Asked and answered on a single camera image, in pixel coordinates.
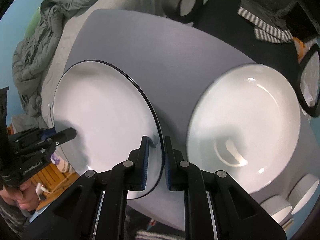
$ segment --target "striped cloth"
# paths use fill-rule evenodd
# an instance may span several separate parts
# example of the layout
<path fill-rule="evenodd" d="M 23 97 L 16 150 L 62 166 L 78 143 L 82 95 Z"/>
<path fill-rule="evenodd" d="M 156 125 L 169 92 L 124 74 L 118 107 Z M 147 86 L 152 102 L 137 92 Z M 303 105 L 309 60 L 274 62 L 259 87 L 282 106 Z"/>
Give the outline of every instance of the striped cloth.
<path fill-rule="evenodd" d="M 277 27 L 271 26 L 243 7 L 238 9 L 238 14 L 256 26 L 254 28 L 254 34 L 258 40 L 269 41 L 272 43 L 289 43 L 293 40 L 288 29 L 281 30 Z"/>
<path fill-rule="evenodd" d="M 28 218 L 21 213 L 21 210 L 18 207 L 8 205 L 0 197 L 0 215 L 11 230 L 21 238 L 23 230 L 29 224 Z"/>
<path fill-rule="evenodd" d="M 137 231 L 135 240 L 184 240 L 184 238 L 180 236 L 165 235 L 145 230 L 139 230 Z"/>

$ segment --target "bowl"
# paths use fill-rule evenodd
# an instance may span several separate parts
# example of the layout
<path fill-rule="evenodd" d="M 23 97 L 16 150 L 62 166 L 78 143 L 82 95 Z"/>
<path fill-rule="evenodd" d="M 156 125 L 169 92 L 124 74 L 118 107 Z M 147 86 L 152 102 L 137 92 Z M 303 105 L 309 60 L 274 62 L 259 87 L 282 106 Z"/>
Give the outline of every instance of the bowl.
<path fill-rule="evenodd" d="M 286 78 L 264 65 L 244 65 L 220 76 L 198 101 L 187 155 L 202 170 L 225 170 L 253 193 L 286 167 L 299 132 L 300 107 Z"/>

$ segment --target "black mount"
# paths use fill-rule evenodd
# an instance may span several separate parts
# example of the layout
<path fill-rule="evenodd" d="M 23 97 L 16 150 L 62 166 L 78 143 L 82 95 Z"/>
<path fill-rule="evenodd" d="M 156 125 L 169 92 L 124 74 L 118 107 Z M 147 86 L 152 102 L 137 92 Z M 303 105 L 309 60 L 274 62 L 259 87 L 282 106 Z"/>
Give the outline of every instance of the black mount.
<path fill-rule="evenodd" d="M 5 183 L 19 187 L 51 163 L 56 147 L 76 137 L 76 130 L 65 129 L 56 133 L 54 128 L 31 128 L 8 136 L 7 91 L 0 90 L 0 189 Z"/>

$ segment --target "human hand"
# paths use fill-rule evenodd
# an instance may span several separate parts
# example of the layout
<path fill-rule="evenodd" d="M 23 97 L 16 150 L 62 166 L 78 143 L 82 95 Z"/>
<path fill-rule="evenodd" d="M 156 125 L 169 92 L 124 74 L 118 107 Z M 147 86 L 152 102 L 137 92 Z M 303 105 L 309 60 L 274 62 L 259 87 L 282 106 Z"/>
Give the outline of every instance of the human hand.
<path fill-rule="evenodd" d="M 12 206 L 18 206 L 20 209 L 32 211 L 39 205 L 39 198 L 36 194 L 36 186 L 31 179 L 22 183 L 19 188 L 12 188 L 4 185 L 0 191 L 3 200 Z"/>

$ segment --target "gray blanket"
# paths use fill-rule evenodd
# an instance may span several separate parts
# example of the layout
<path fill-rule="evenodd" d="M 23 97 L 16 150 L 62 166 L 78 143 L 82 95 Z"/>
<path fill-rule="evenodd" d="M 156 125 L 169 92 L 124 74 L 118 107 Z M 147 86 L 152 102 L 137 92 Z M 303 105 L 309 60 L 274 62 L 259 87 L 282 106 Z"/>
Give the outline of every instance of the gray blanket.
<path fill-rule="evenodd" d="M 40 82 L 62 35 L 63 20 L 96 1 L 44 0 L 41 3 L 41 20 L 34 35 L 17 45 L 12 58 L 13 81 L 28 115 L 41 118 Z"/>

